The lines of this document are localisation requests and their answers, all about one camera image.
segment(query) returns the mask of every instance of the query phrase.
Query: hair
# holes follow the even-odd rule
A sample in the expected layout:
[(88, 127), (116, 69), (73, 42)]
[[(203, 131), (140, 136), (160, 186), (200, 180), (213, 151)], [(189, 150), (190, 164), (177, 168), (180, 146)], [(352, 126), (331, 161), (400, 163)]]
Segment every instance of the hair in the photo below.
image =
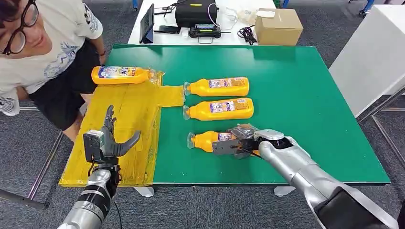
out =
[(12, 22), (17, 19), (19, 3), (21, 0), (0, 0), (0, 29), (4, 28), (4, 22)]

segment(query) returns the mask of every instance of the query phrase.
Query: gray carpet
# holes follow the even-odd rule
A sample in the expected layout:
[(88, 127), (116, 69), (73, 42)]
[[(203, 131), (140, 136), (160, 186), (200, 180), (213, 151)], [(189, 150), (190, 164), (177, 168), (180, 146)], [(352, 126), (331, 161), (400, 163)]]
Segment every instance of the gray carpet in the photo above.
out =
[[(131, 2), (86, 2), (104, 25), (107, 48), (114, 43), (126, 43), (136, 18)], [(305, 28), (299, 44), (317, 47), (329, 67), (362, 21), (357, 14), (364, 4), (364, 0), (352, 4), (346, 0), (291, 0), (288, 7), (297, 10)], [(405, 107), (405, 98), (400, 98), (397, 105)], [(378, 117), (404, 152), (405, 116), (380, 113)], [(396, 217), (405, 198), (405, 171), (372, 120), (367, 120), (362, 129), (392, 184), (358, 188)], [(40, 113), (22, 112), (16, 117), (0, 114), (0, 188), (27, 196), (57, 133)], [(39, 189), (36, 199), (49, 203), (48, 209), (38, 211), (0, 200), (1, 228), (59, 226), (82, 190), (57, 185), (71, 148), (72, 144), (64, 137)], [(297, 192), (278, 198), (270, 187), (159, 187), (155, 191), (154, 197), (143, 198), (132, 188), (118, 189), (117, 205), (124, 228), (318, 228)], [(111, 209), (103, 228), (119, 228), (115, 208)]]

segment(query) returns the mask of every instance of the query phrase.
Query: green table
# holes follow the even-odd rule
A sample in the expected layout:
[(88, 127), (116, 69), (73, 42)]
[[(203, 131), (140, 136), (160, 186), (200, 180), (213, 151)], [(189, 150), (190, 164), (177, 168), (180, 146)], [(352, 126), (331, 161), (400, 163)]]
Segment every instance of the green table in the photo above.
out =
[[(185, 121), (181, 107), (162, 108), (155, 185), (283, 185), (265, 161), (187, 148), (187, 134), (240, 123), (290, 135), (336, 179), (352, 184), (390, 180), (315, 47), (119, 45), (108, 65), (166, 72), (164, 85), (199, 79), (249, 78), (255, 114), (247, 120)], [(228, 97), (186, 97), (185, 104)]]

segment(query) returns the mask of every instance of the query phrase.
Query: plastic bottle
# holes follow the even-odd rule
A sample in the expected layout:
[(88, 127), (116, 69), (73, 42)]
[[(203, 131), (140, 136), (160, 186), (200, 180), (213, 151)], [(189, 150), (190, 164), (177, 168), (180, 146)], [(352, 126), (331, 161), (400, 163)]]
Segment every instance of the plastic bottle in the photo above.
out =
[(249, 80), (246, 77), (206, 80), (184, 83), (184, 94), (199, 96), (246, 96), (249, 93)]
[(96, 84), (143, 83), (155, 78), (153, 69), (138, 67), (98, 66), (91, 72), (91, 78)]
[(247, 119), (253, 116), (253, 101), (249, 98), (201, 102), (195, 106), (183, 106), (185, 120), (200, 121)]
[(233, 139), (236, 139), (236, 137), (231, 133), (218, 133), (211, 130), (200, 135), (189, 133), (187, 136), (187, 147), (189, 149), (196, 147), (206, 152), (213, 152), (213, 142)]

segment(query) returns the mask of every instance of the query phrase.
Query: yellow tape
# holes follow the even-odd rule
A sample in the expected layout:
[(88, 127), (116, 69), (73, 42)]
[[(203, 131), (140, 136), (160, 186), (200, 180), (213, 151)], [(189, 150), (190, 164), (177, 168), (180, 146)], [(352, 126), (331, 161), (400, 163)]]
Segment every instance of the yellow tape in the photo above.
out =
[(152, 184), (159, 140), (160, 107), (184, 104), (182, 86), (161, 86), (162, 76), (154, 83), (100, 85), (96, 88), (59, 185), (86, 185), (91, 164), (85, 160), (83, 133), (101, 129), (110, 105), (114, 106), (114, 116), (117, 118), (114, 128), (117, 142), (125, 142), (135, 130), (141, 130), (137, 144), (119, 158), (122, 175), (119, 186)]

